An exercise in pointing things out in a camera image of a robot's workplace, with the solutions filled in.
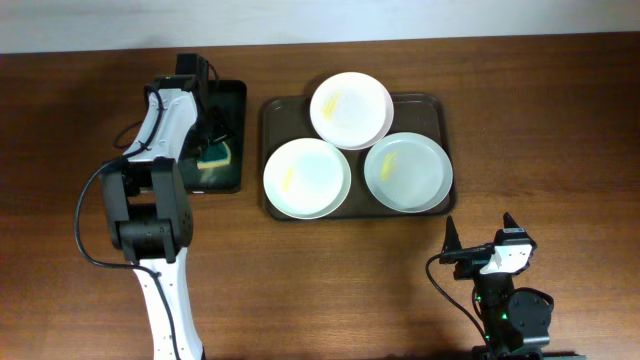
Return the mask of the white plate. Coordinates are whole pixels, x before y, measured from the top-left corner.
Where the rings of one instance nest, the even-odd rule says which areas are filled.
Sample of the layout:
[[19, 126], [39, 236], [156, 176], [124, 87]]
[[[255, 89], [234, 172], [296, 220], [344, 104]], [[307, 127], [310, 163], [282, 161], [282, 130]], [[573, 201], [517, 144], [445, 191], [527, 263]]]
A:
[[277, 148], [266, 162], [263, 188], [281, 213], [298, 220], [325, 217], [349, 194], [351, 168], [335, 146], [300, 138]]

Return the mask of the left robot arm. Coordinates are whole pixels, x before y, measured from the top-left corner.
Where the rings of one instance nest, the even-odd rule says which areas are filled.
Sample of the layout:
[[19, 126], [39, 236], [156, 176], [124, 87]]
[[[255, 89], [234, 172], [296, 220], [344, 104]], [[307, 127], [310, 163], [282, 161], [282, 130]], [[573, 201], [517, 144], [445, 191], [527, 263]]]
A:
[[221, 165], [237, 132], [210, 91], [220, 84], [204, 57], [186, 53], [174, 74], [144, 89], [146, 115], [121, 157], [99, 172], [107, 226], [122, 268], [136, 275], [157, 359], [206, 356], [193, 320], [186, 280], [194, 225], [179, 162]]

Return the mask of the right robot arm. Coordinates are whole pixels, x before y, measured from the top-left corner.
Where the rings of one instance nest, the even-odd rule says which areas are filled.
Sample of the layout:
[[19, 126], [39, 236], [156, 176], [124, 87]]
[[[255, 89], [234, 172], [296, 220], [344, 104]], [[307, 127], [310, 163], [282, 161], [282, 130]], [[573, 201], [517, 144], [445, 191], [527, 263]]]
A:
[[439, 262], [453, 264], [456, 280], [471, 280], [472, 306], [482, 322], [485, 343], [472, 349], [473, 359], [541, 359], [550, 343], [553, 298], [539, 290], [516, 288], [513, 278], [530, 265], [537, 248], [510, 214], [491, 243], [464, 248], [452, 217], [446, 221]]

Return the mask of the green and yellow sponge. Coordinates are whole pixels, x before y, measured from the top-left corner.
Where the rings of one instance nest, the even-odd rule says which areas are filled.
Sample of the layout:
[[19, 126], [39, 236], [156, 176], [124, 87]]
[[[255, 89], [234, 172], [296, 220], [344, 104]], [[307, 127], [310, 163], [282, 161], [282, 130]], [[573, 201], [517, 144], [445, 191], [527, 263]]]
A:
[[206, 147], [196, 166], [199, 170], [215, 169], [231, 164], [232, 153], [226, 142], [211, 144]]

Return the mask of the pink plate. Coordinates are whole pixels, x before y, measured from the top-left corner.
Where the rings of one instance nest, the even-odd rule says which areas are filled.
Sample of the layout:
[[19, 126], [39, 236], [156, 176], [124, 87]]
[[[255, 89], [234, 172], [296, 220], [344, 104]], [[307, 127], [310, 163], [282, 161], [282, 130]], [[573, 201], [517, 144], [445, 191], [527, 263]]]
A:
[[389, 91], [360, 72], [343, 72], [323, 81], [309, 107], [316, 133], [343, 150], [373, 146], [390, 130], [394, 113]]

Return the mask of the light blue plate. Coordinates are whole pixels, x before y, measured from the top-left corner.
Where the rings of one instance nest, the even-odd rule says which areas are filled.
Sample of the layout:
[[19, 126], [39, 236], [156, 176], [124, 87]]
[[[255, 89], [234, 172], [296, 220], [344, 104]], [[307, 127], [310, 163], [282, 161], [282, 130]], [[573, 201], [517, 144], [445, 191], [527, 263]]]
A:
[[453, 166], [443, 147], [412, 132], [388, 135], [364, 161], [369, 192], [385, 207], [419, 213], [438, 206], [453, 186]]

